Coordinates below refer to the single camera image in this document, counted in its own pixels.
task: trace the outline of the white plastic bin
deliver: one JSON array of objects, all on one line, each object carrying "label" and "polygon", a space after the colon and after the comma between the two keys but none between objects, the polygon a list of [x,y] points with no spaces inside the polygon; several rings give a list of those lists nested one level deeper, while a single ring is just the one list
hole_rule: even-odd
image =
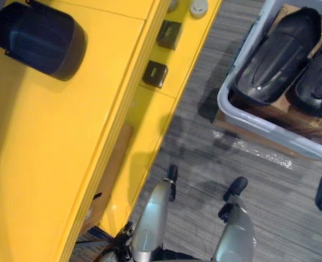
[{"label": "white plastic bin", "polygon": [[229,74],[218,93],[217,103],[229,123],[257,133],[303,156],[320,159],[322,158],[322,145],[238,109],[228,100],[229,90],[237,72],[267,33],[283,4],[314,8],[322,14],[322,0],[266,0],[259,18],[252,25],[240,52],[236,59],[234,58]]}]

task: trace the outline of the black plastic cover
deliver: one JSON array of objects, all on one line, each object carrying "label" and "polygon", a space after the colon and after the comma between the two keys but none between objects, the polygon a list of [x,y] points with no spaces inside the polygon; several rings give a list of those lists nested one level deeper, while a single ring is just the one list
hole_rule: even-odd
[{"label": "black plastic cover", "polygon": [[233,89],[256,105],[276,101],[305,67],[321,36],[321,16],[302,8],[285,16],[254,51]]},{"label": "black plastic cover", "polygon": [[82,28],[61,11],[35,0],[0,11],[0,47],[5,54],[61,80],[72,77],[86,50]]},{"label": "black plastic cover", "polygon": [[289,90],[288,98],[305,113],[322,117],[322,47],[300,80]]}]

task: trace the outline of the wooden board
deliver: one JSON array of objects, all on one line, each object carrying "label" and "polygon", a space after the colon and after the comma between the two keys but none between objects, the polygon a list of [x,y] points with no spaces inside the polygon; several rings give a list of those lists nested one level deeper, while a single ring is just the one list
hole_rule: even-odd
[{"label": "wooden board", "polygon": [[313,117],[289,103],[285,94],[268,106],[252,106],[239,95],[233,95],[230,102],[252,115],[275,123],[291,132],[310,139],[322,140],[322,118]]},{"label": "wooden board", "polygon": [[94,194],[84,224],[80,230],[80,235],[85,233],[91,227],[97,225],[101,219],[105,207],[110,199],[110,194],[114,187],[116,177],[120,171],[132,133],[133,127],[127,124],[122,126],[114,149],[112,150],[111,156],[102,175],[102,179],[100,180],[96,193]]}]

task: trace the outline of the white knob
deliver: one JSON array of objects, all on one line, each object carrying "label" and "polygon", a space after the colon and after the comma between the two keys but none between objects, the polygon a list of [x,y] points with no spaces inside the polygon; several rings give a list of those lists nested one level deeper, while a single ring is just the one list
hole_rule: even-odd
[{"label": "white knob", "polygon": [[190,5],[190,13],[193,18],[203,17],[208,10],[207,0],[193,0]]}]

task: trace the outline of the gray carpet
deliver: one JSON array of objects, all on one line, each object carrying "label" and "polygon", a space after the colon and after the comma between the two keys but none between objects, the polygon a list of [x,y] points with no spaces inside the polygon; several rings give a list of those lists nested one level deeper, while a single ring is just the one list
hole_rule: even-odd
[{"label": "gray carpet", "polygon": [[257,237],[254,261],[322,261],[322,213],[314,204],[322,162],[292,159],[216,128],[216,95],[264,1],[226,0],[211,29],[140,200],[136,220],[170,163],[179,167],[164,245],[210,259],[224,224],[222,196],[238,176]]}]

